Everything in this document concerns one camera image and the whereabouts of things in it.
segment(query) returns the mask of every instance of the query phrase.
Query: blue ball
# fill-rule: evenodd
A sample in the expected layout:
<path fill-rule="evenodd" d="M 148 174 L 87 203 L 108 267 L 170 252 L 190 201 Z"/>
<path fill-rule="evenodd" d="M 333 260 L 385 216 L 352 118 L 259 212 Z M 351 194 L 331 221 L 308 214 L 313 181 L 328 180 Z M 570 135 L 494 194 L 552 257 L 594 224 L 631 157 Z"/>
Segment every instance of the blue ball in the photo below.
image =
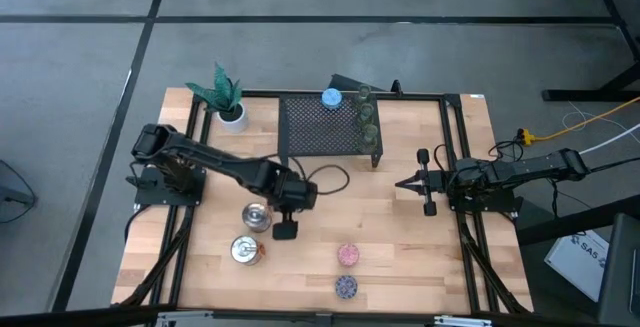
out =
<path fill-rule="evenodd" d="M 328 109 L 336 109 L 342 103 L 342 93 L 335 88 L 327 88 L 322 92 L 322 104 Z"/>

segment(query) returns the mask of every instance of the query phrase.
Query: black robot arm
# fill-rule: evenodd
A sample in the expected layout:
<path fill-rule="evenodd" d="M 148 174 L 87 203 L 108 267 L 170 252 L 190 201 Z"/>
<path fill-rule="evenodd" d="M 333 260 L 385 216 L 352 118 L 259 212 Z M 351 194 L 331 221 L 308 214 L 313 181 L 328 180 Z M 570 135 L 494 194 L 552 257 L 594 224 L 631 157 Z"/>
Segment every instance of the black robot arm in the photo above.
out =
<path fill-rule="evenodd" d="M 515 187 L 544 178 L 579 181 L 590 173 L 580 154 L 570 149 L 515 162 L 465 158 L 456 162 L 453 171 L 428 171 L 428 161 L 427 150 L 418 150 L 421 169 L 414 177 L 396 183 L 396 187 L 406 188 L 426 197 L 425 215 L 428 216 L 436 214 L 435 205 L 427 213 L 426 206 L 433 203 L 429 196 L 431 191 L 446 193 L 451 206 L 459 212 L 514 212 L 512 190 Z"/>
<path fill-rule="evenodd" d="M 131 153 L 137 162 L 158 168 L 165 186 L 177 193 L 194 188 L 194 165 L 234 178 L 282 213 L 282 223 L 273 226 L 275 239 L 295 238 L 298 227 L 292 213 L 312 209 L 318 194 L 315 183 L 286 166 L 264 158 L 239 158 L 195 142 L 169 125 L 144 126 Z"/>

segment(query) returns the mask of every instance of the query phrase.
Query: clear glass cup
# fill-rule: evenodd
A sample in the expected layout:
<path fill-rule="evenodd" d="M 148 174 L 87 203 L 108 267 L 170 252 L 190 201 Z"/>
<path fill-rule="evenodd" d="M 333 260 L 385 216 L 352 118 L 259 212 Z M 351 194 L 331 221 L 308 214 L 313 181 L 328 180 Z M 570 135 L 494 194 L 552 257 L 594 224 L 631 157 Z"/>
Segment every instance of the clear glass cup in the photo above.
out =
<path fill-rule="evenodd" d="M 358 94 L 356 95 L 356 103 L 358 105 L 363 103 L 368 103 L 371 99 L 371 86 L 366 84 L 361 84 L 358 87 Z"/>
<path fill-rule="evenodd" d="M 373 105 L 363 103 L 358 109 L 360 110 L 360 113 L 358 113 L 358 125 L 362 127 L 371 124 L 373 122 Z"/>
<path fill-rule="evenodd" d="M 376 151 L 378 147 L 378 127 L 368 124 L 362 127 L 362 137 L 358 141 L 358 150 L 364 154 Z"/>

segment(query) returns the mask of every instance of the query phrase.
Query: concrete floor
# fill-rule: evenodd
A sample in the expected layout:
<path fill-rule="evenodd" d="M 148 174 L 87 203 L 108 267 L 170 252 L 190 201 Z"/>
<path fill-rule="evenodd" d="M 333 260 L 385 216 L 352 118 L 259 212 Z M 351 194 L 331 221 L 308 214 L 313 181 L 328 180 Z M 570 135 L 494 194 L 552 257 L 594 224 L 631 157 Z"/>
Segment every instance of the concrete floor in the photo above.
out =
<path fill-rule="evenodd" d="M 638 31 L 640 0 L 615 1 L 632 30 Z M 146 15 L 150 3 L 0 0 L 0 14 Z M 601 16 L 606 8 L 601 0 L 163 0 L 160 15 Z M 40 196 L 37 208 L 24 218 L 0 225 L 0 248 L 6 256 L 0 263 L 0 315 L 48 308 L 141 29 L 140 24 L 0 24 L 0 76 L 6 86 L 0 90 L 0 158 L 23 173 Z M 543 103 L 542 89 L 596 88 L 630 66 L 632 57 L 619 32 L 606 27 L 156 25 L 71 309 L 109 304 L 134 196 L 124 177 L 140 128 L 157 119 L 166 87 L 210 80 L 214 61 L 251 89 L 318 90 L 326 87 L 331 74 L 339 73 L 380 87 L 399 79 L 406 91 L 482 93 L 495 137 L 504 140 L 519 127 L 537 134 L 562 128 L 562 116 L 573 108 L 568 103 Z M 599 113 L 616 104 L 576 105 Z M 612 118 L 630 127 L 639 117 L 634 106 Z M 596 122 L 526 152 L 535 156 L 562 147 L 580 150 L 620 131 Z M 597 166 L 635 157 L 638 151 L 637 142 L 625 138 L 588 155 L 586 162 Z M 560 188 L 597 206 L 637 193 L 637 171 L 638 165 L 626 165 L 580 183 L 561 183 Z M 523 223 L 548 218 L 544 211 L 550 209 L 551 188 L 546 183 L 530 183 L 517 191 L 542 207 L 533 207 L 531 217 L 523 214 Z M 561 215 L 582 209 L 561 197 Z M 14 211 L 0 212 L 4 218 Z M 536 248 L 523 251 L 536 309 L 573 316 L 569 307 L 582 301 L 573 296 L 556 303 L 545 286 L 562 283 L 561 278 L 532 272 L 530 267 L 548 249 Z"/>

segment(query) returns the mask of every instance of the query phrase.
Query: pink container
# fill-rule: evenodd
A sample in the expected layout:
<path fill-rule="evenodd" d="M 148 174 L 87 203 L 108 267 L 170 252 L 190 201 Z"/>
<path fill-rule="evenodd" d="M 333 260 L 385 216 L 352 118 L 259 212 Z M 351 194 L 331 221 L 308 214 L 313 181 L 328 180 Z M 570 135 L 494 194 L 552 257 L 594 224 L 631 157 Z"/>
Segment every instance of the pink container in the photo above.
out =
<path fill-rule="evenodd" d="M 356 264 L 358 258 L 360 258 L 360 251 L 354 244 L 347 243 L 338 249 L 338 261 L 345 267 L 351 267 Z"/>

